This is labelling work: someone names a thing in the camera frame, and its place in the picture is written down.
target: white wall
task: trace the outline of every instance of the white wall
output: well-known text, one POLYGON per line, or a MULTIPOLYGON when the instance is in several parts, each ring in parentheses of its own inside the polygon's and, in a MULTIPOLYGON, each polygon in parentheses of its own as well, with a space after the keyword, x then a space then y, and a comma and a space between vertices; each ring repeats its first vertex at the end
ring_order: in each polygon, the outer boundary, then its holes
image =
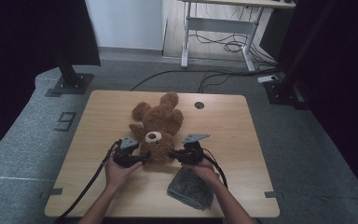
POLYGON ((163 47, 163 0, 86 0, 98 47, 163 47))

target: forearm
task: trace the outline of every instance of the forearm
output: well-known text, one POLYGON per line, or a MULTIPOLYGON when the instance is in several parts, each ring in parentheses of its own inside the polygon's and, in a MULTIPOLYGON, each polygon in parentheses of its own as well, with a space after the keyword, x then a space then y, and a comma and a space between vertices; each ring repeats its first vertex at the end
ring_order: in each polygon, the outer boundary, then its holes
POLYGON ((209 180, 208 184, 212 187, 229 224, 254 223, 252 218, 219 179, 209 180))
POLYGON ((110 203, 117 193, 117 188, 105 188, 87 213, 80 219, 79 224, 101 223, 110 203))

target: gray carpet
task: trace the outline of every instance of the gray carpet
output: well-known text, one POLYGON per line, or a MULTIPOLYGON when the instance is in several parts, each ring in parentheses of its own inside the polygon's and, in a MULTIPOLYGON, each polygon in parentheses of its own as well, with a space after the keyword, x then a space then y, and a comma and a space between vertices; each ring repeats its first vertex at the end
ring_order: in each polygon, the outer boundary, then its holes
MULTIPOLYGON (((187 71, 213 68, 190 65, 187 71)), ((102 61, 102 67, 75 69, 95 75, 85 95, 45 97, 60 72, 53 69, 39 75, 29 104, 0 142, 0 223, 52 222, 44 215, 48 198, 43 193, 54 185, 93 90, 128 91, 153 74, 180 68, 173 63, 102 61), (62 112, 76 113, 69 132, 54 131, 62 112)), ((203 75, 164 74, 136 91, 197 92, 203 75)), ((232 77, 204 91, 241 94, 248 101, 281 208, 279 217, 260 218, 260 222, 358 223, 358 181, 321 125, 309 111, 270 105, 256 79, 232 77)), ((211 81, 223 80, 217 77, 211 81)))

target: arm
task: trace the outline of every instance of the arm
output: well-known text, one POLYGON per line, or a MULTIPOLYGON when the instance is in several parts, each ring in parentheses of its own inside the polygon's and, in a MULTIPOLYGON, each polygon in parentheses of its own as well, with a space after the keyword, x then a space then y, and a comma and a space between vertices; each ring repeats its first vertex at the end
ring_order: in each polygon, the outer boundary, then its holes
POLYGON ((104 167, 106 186, 98 199, 92 204, 78 223, 101 223, 118 190, 124 185, 130 174, 141 166, 142 162, 140 161, 130 168, 122 168, 113 162, 112 159, 109 159, 104 167))
POLYGON ((217 177, 210 162, 203 159, 198 165, 182 163, 182 166, 192 169, 201 179, 211 186, 228 223, 254 223, 245 209, 243 209, 240 203, 238 203, 234 196, 228 191, 226 186, 223 185, 219 177, 217 177))

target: wooden table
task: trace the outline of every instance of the wooden table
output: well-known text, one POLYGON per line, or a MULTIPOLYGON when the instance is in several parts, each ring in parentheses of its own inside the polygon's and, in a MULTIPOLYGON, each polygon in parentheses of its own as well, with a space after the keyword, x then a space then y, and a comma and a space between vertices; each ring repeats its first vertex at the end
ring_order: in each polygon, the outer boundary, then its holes
MULTIPOLYGON (((142 101, 157 105, 163 92, 94 91, 83 113, 60 174, 54 185, 62 194, 51 195, 45 212, 58 217, 73 203, 94 175, 111 145, 131 135, 128 125, 136 123, 131 111, 142 101)), ((229 190, 252 217, 276 217, 280 210, 269 172, 255 133, 255 126, 243 96, 179 93, 179 105, 185 120, 175 136, 176 149, 189 133, 208 133, 200 141, 212 151, 227 176, 229 190), (196 102, 204 107, 197 109, 196 102)), ((135 171, 112 201, 108 217, 222 217, 216 199, 212 209, 200 211, 167 195, 167 187, 180 169, 175 161, 169 165, 147 164, 135 171)), ((88 193, 68 217, 82 217, 104 187, 101 172, 88 193)))
POLYGON ((186 23, 185 23, 185 41, 182 46, 182 61, 181 66, 187 68, 188 61, 188 32, 190 30, 220 32, 231 34, 247 35, 248 39, 246 45, 242 49, 243 58, 250 72, 255 71, 252 62, 252 55, 250 54, 250 47, 252 46, 257 31, 258 23, 260 22, 263 9, 265 7, 271 8, 294 8, 296 4, 285 3, 283 0, 277 2, 272 0, 179 0, 187 3, 186 9, 186 23), (209 18, 191 17, 190 9, 191 3, 207 3, 218 5, 235 5, 244 7, 260 7, 256 14, 254 21, 232 21, 232 20, 217 20, 209 18))

